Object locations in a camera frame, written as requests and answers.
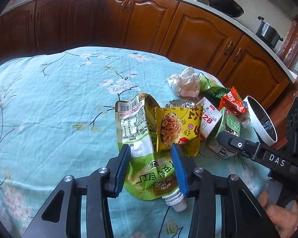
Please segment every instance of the metal handle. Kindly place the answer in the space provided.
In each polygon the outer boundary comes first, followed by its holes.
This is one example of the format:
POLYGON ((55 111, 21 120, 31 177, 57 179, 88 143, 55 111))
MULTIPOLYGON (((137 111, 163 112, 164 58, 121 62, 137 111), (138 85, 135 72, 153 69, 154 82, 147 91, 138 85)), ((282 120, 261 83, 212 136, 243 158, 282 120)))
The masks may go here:
POLYGON ((131 5, 131 1, 130 1, 130 2, 128 3, 128 5, 127 5, 127 12, 130 11, 129 5, 131 5))
POLYGON ((235 55, 234 59, 233 59, 233 62, 236 61, 237 57, 240 55, 240 52, 242 51, 242 48, 238 49, 238 52, 237 54, 235 55))
POLYGON ((230 41, 228 47, 226 48, 226 51, 224 52, 224 55, 227 55, 227 52, 230 50, 232 45, 233 45, 233 41, 230 41))
POLYGON ((120 5, 122 11, 124 11, 124 5, 125 5, 125 3, 126 3, 126 1, 124 1, 124 2, 120 5))

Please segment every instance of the white bowl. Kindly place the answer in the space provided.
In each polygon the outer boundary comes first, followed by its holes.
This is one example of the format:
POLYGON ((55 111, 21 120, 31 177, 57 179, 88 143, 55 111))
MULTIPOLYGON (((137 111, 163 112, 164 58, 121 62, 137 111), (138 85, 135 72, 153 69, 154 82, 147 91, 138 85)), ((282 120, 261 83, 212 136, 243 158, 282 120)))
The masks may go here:
POLYGON ((274 145, 277 142, 277 133, 264 108, 251 96, 245 97, 244 101, 247 102, 250 121, 257 134, 268 146, 274 145))

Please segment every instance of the red and white box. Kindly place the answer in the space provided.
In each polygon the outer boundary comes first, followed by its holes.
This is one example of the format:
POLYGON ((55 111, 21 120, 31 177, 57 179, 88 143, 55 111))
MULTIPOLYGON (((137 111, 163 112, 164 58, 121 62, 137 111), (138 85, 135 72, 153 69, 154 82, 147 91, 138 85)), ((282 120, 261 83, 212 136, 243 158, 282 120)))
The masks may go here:
POLYGON ((197 105, 203 106, 200 130, 200 141, 202 142, 207 139, 215 125, 220 121, 222 114, 205 97, 203 97, 197 105))

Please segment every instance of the red wrapper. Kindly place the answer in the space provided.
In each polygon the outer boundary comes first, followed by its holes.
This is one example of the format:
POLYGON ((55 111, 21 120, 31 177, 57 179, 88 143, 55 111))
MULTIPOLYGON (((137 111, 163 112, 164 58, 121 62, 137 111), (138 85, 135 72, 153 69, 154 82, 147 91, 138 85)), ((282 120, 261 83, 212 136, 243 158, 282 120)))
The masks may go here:
POLYGON ((219 111, 226 107, 231 113, 239 115, 247 111, 247 105, 244 104, 237 90, 232 87, 231 91, 222 96, 219 111))

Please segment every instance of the yellow snack bag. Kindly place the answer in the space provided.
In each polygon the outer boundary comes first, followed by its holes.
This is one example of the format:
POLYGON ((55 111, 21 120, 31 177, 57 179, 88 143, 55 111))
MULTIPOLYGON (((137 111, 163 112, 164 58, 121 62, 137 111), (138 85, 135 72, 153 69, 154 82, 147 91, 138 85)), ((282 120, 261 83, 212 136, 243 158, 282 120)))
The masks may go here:
POLYGON ((202 112, 202 106, 156 107, 157 151, 170 150, 173 143, 178 143, 187 156, 196 156, 200 148, 202 112))

